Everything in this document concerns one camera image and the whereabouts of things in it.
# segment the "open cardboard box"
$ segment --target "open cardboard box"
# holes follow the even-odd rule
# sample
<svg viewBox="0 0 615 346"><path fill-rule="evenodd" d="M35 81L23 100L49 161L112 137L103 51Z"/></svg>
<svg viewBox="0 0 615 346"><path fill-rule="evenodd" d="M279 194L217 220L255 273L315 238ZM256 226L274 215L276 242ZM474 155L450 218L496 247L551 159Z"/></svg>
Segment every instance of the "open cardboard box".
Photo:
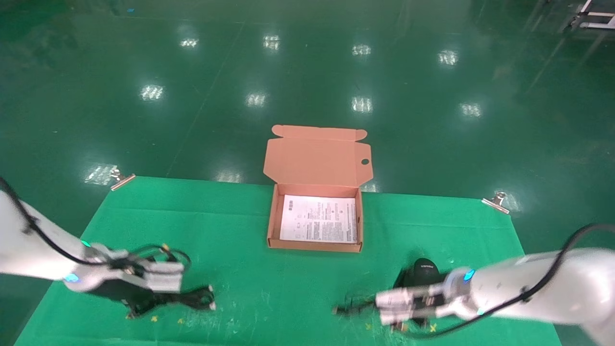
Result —
<svg viewBox="0 0 615 346"><path fill-rule="evenodd" d="M264 173L276 182L267 242L277 249L361 252L361 184L373 178L371 147L357 143L365 130L275 125L265 154ZM355 198L357 243L318 243L280 239L284 195Z"/></svg>

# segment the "metal clip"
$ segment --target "metal clip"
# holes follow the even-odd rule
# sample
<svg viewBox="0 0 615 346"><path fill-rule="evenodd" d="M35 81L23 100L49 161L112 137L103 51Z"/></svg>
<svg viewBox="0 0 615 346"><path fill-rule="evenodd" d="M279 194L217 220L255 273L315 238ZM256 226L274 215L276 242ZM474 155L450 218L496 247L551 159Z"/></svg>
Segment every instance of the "metal clip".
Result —
<svg viewBox="0 0 615 346"><path fill-rule="evenodd" d="M115 180L117 180L117 183L111 187L111 191L117 190L118 188L128 184L129 181L137 177L134 174L130 174L128 177L124 177L124 175L117 168L111 170L111 176L115 178Z"/></svg>
<svg viewBox="0 0 615 346"><path fill-rule="evenodd" d="M510 213L510 210L502 207L502 202L504 201L504 198L506 198L505 193L496 192L496 196L494 198L491 198L491 199L483 198L482 202L488 205L489 207L492 207L493 209L497 209L505 214L508 214Z"/></svg>

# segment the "instruction sheet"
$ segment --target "instruction sheet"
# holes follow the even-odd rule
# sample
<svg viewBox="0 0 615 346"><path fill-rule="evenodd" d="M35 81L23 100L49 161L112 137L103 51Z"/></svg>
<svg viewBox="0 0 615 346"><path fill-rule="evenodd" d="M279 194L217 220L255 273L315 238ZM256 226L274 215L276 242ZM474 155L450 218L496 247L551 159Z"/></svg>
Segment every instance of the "instruction sheet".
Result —
<svg viewBox="0 0 615 346"><path fill-rule="evenodd" d="M355 199L284 195L280 239L355 244Z"/></svg>

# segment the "green tablecloth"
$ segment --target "green tablecloth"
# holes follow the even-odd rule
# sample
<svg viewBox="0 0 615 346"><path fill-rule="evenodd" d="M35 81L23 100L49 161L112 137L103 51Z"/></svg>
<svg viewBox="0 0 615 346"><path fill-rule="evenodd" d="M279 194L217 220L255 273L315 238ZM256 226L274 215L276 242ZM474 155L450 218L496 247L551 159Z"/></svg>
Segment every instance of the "green tablecloth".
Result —
<svg viewBox="0 0 615 346"><path fill-rule="evenodd" d="M184 287L212 284L218 310L161 307L137 320L122 304L54 283L18 346L559 345L551 324L487 318L435 340L406 339L376 313L331 314L347 294L390 288L417 256L441 270L480 268L523 251L510 217L476 199L366 193L360 254L269 249L272 187L137 177L111 192L83 234L116 249L166 243L194 265ZM457 323L434 320L436 329Z"/></svg>

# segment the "green floor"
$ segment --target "green floor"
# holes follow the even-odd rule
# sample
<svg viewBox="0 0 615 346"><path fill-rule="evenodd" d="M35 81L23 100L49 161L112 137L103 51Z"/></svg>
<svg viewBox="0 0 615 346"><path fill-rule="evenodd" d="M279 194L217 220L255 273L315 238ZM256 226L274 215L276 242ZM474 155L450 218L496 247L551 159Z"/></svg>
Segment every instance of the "green floor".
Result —
<svg viewBox="0 0 615 346"><path fill-rule="evenodd" d="M367 191L503 190L525 251L553 250L615 222L615 41L559 33L576 6L0 0L0 172L78 235L108 192L85 183L98 166L271 184L273 124L362 128ZM48 285L0 277L0 345ZM557 329L564 345L590 344Z"/></svg>

